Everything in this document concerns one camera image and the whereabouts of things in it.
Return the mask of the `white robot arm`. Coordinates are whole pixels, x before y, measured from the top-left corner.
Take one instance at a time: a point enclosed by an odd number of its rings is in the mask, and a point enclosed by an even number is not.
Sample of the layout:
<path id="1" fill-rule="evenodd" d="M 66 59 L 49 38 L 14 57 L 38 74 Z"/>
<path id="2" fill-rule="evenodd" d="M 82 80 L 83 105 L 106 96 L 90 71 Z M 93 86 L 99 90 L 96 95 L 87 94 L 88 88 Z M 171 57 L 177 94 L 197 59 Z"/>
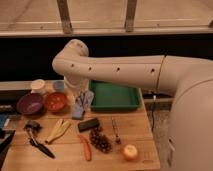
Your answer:
<path id="1" fill-rule="evenodd" d="M 179 56 L 98 57 L 73 39 L 52 67 L 68 86 L 85 79 L 174 97 L 169 122 L 169 171 L 213 171 L 213 60 Z"/>

